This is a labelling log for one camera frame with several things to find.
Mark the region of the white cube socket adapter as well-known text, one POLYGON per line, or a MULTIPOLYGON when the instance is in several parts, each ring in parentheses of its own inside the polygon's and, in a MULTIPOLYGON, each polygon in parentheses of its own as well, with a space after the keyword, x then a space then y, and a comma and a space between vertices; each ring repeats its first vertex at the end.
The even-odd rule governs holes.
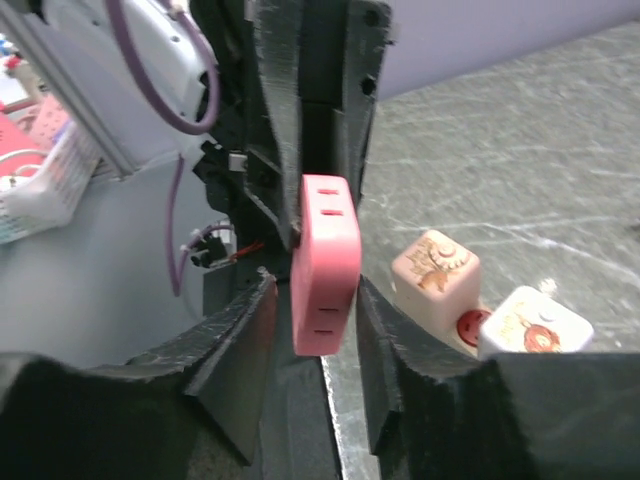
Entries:
POLYGON ((481 324, 477 355, 572 353, 589 344, 591 323, 530 286, 516 288, 481 324))

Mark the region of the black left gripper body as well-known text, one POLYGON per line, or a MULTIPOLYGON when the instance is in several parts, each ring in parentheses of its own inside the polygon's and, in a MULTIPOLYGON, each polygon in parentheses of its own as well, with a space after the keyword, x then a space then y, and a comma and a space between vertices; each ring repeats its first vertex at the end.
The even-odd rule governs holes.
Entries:
POLYGON ((299 238, 293 121, 275 102, 265 75, 267 19, 262 1, 195 1, 192 15, 217 60, 220 106, 206 150, 210 205, 227 213, 235 228, 238 277, 263 268, 289 276, 291 249, 299 238))

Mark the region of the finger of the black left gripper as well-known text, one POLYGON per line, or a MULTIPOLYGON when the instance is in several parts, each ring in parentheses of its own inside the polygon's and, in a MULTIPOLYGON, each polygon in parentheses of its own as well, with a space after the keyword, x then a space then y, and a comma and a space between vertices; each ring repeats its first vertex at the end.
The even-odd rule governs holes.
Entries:
POLYGON ((384 1, 350 1, 342 79, 342 175, 353 200, 360 202, 370 129, 380 71, 391 26, 391 7, 384 1))
POLYGON ((298 40, 302 7, 297 1, 249 1, 245 15, 252 24, 258 79, 280 161, 278 231, 284 245, 294 248, 300 238, 298 40))

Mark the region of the pink cube socket adapter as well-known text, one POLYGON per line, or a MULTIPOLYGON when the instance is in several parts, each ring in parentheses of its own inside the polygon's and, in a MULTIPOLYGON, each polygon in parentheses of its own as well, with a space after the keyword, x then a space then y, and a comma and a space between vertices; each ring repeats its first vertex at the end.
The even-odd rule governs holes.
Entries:
POLYGON ((433 335, 447 334, 476 308, 479 257, 440 231, 429 230, 392 262, 395 304, 433 335))

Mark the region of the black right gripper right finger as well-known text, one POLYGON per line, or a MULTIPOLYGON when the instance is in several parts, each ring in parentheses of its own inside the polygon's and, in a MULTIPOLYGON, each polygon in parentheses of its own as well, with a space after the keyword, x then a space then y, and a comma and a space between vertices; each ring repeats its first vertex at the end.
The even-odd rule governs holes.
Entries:
POLYGON ((471 358, 367 279, 356 330, 371 453, 385 479, 635 479, 635 353, 471 358))

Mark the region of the pink plug adapter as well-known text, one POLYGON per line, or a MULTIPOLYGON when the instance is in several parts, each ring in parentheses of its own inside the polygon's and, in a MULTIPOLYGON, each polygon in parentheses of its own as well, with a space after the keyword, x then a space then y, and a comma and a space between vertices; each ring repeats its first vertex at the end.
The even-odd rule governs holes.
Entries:
POLYGON ((339 176, 305 174, 300 206, 301 238, 290 275, 294 352, 333 355, 361 274, 358 218, 349 185, 339 176))

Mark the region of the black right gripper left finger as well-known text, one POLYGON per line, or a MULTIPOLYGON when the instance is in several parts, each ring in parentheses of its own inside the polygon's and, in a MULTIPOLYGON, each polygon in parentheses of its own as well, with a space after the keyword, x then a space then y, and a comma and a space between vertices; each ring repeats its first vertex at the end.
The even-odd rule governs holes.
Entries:
POLYGON ((254 457, 277 285, 123 365, 1 357, 5 479, 238 479, 254 457))

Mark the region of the beige power strip red sockets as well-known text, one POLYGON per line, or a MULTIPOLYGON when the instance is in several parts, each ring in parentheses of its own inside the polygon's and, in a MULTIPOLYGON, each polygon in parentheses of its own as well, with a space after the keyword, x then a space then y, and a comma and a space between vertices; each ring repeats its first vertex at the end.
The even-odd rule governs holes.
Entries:
POLYGON ((463 353, 477 356, 480 327, 491 316, 485 308, 476 308, 462 314, 455 322, 451 332, 453 345, 463 353))

